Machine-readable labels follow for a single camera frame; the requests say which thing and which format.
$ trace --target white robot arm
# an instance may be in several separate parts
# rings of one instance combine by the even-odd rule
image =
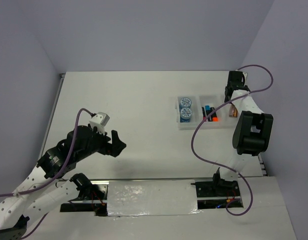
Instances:
[[[75,174],[65,184],[47,194],[44,194],[46,188],[35,189],[50,181],[60,171],[68,155],[69,162],[58,179],[73,170],[79,161],[96,152],[117,157],[126,144],[119,139],[115,130],[111,131],[112,143],[109,143],[111,138],[104,130],[109,119],[102,112],[93,114],[88,126],[75,126],[77,132],[74,141],[74,131],[71,131],[66,139],[46,151],[30,175],[13,192],[13,196],[0,203],[0,240],[22,237],[27,227],[38,218],[69,200],[84,199],[92,193],[103,199],[104,193],[82,173]],[[22,194],[28,190],[35,191]]]
[[[273,116],[264,113],[249,92],[243,72],[230,71],[224,101],[247,95],[232,102],[239,120],[233,134],[233,154],[228,166],[237,173],[242,171],[251,156],[258,156],[267,150],[273,124]],[[237,173],[223,167],[219,173],[226,181],[233,181],[238,177]]]

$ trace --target white table surface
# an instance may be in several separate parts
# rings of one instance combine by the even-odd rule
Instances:
[[[176,96],[224,94],[228,71],[116,71],[67,72],[61,87],[44,151],[73,130],[80,108],[110,116],[108,133],[117,130],[127,144],[113,158],[95,153],[77,164],[75,173],[90,179],[206,178],[217,167],[197,159],[191,151],[194,130],[178,130]],[[81,125],[89,115],[83,113]],[[228,164],[234,128],[202,129],[194,146],[211,161]],[[257,157],[242,172],[262,176]]]

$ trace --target gray wall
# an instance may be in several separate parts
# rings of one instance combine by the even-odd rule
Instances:
[[[18,5],[0,0],[0,194],[35,165],[59,79]]]
[[[273,0],[18,0],[59,72],[240,66]]]
[[[308,240],[308,0],[275,0],[244,60],[273,73],[270,90],[254,95],[274,116],[265,165],[277,177],[298,240]],[[269,77],[251,69],[248,84]]]

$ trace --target clear plastic container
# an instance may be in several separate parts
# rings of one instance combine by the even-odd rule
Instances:
[[[189,98],[192,101],[190,109],[192,110],[192,117],[189,122],[180,122],[180,100],[181,98]],[[215,95],[182,95],[178,96],[175,103],[176,108],[176,122],[179,130],[194,130],[203,120],[202,107],[209,105],[211,108],[217,108],[224,102],[222,94]],[[208,121],[201,126],[200,129],[223,129],[233,128],[238,123],[237,117],[229,116],[230,105],[222,107],[216,112],[218,121]]]

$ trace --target black object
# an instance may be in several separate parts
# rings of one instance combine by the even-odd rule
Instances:
[[[206,118],[204,107],[202,107],[203,118]]]
[[[225,87],[224,103],[231,100],[232,94],[235,90],[245,90],[250,92],[249,87],[245,85],[245,77],[242,71],[229,71],[227,86]]]
[[[95,212],[95,216],[106,217],[108,215],[107,204],[101,203],[74,203],[75,208],[70,203],[63,203],[60,206],[61,213],[72,212]]]
[[[210,110],[211,110],[211,112],[214,111],[214,110],[215,110],[215,107],[211,107]],[[212,121],[213,121],[213,118],[217,118],[217,117],[218,117],[218,116],[216,115],[216,112],[214,112],[214,113],[212,114],[212,116],[211,116]]]
[[[236,125],[232,145],[239,155],[250,154],[257,156],[268,149],[273,116],[242,111]],[[255,127],[259,132],[251,131]]]
[[[29,220],[22,215],[14,227],[0,230],[0,240],[19,240],[26,233]]]
[[[191,185],[195,185],[198,198],[228,197],[232,193],[236,196],[240,195],[238,182],[221,179],[220,168],[214,173],[212,181],[197,181]]]
[[[61,140],[55,147],[47,150],[38,160],[36,167],[41,167],[45,171],[46,175],[44,177],[46,179],[53,178],[62,168],[70,150],[73,133],[74,131],[69,132],[66,139]],[[113,157],[120,155],[122,150],[126,148],[126,144],[119,139],[117,131],[112,130],[111,135],[112,143],[109,143],[111,138],[106,133],[105,135],[99,134],[96,127],[92,129],[90,125],[78,126],[72,154],[59,179],[67,172],[75,169],[76,163],[96,152]]]
[[[212,109],[211,109],[211,108],[210,108],[209,110],[206,110],[206,117],[207,117],[211,112],[212,112]],[[209,116],[209,117],[207,118],[207,120],[208,120],[209,122],[213,122],[212,116]]]
[[[79,191],[78,199],[86,200],[89,199],[91,194],[95,194],[99,199],[104,199],[104,192],[100,191],[97,184],[92,184],[91,181],[83,174],[77,173],[70,179],[71,182],[75,183],[77,186],[77,191]]]
[[[226,199],[197,200],[198,209],[224,209],[226,205]],[[233,201],[228,208],[243,208],[243,204],[241,201]]]

